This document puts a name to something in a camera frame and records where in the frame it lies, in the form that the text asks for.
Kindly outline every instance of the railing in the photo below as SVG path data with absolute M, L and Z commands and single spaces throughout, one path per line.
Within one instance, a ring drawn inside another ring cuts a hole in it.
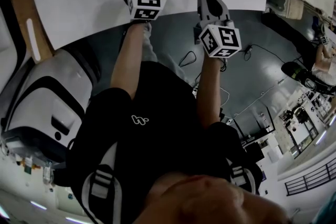
M 285 183 L 287 196 L 317 188 L 336 178 L 336 158 L 322 167 Z

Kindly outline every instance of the white cube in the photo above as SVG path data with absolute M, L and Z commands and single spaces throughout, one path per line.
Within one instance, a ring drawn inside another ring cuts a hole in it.
M 128 0 L 131 20 L 156 20 L 167 0 Z
M 209 57 L 229 58 L 241 50 L 239 29 L 207 25 L 199 35 Z

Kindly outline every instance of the floor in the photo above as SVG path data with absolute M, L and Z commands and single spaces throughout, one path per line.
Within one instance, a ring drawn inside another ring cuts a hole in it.
M 284 62 L 299 57 L 291 42 L 261 23 L 261 12 L 231 10 L 230 15 L 235 26 L 239 28 L 243 49 L 249 44 L 258 44 L 275 53 Z M 198 15 L 192 12 L 162 16 L 152 23 L 151 42 L 155 52 L 168 53 L 177 63 L 190 50 L 195 52 L 197 60 L 183 68 L 191 84 L 200 73 L 203 62 L 202 46 L 194 45 L 193 27 L 197 22 Z M 305 11 L 302 20 L 287 20 L 287 22 L 308 39 L 312 39 L 311 14 Z M 93 95 L 109 87 L 125 29 L 125 26 L 119 26 L 88 37 L 88 42 L 99 60 L 102 75 L 99 84 L 93 89 Z M 252 134 L 259 130 L 256 122 L 258 115 L 263 112 L 267 116 L 265 106 L 274 117 L 286 104 L 298 84 L 286 78 L 280 69 L 282 62 L 267 51 L 254 47 L 248 61 L 245 61 L 243 56 L 243 53 L 238 53 L 229 58 L 227 70 L 221 73 L 221 87 L 230 93 L 229 100 L 223 106 L 223 113 L 227 117 L 236 118 L 244 134 Z M 184 63 L 193 58 L 194 56 L 190 54 Z M 224 91 L 221 93 L 224 103 L 228 94 Z M 257 98 L 260 100 L 242 112 Z

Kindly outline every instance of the shirt sleeve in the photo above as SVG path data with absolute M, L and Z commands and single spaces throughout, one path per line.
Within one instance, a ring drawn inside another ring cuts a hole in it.
M 66 156 L 70 185 L 76 196 L 80 195 L 85 178 L 127 126 L 131 104 L 129 94 L 119 88 L 104 90 L 91 100 Z
M 250 160 L 241 146 L 237 130 L 223 122 L 216 122 L 206 130 L 206 133 L 213 140 L 213 148 L 223 151 L 225 157 L 235 166 L 239 165 L 251 171 L 258 189 L 262 180 L 261 170 Z

